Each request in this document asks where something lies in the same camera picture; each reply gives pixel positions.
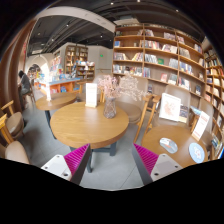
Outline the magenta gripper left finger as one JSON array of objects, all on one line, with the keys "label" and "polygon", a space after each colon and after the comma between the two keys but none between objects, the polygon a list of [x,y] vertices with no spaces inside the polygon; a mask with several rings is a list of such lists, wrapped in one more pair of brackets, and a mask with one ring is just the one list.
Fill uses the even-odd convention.
[{"label": "magenta gripper left finger", "polygon": [[79,185],[90,155],[90,145],[86,144],[65,156],[59,154],[55,155],[42,166],[42,169]]}]

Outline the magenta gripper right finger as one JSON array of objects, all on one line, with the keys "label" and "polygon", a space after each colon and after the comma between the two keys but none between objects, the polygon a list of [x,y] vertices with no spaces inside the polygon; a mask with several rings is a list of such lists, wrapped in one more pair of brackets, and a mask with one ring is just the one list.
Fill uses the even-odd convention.
[{"label": "magenta gripper right finger", "polygon": [[144,185],[182,169],[182,166],[167,154],[158,155],[138,144],[132,145],[132,155]]}]

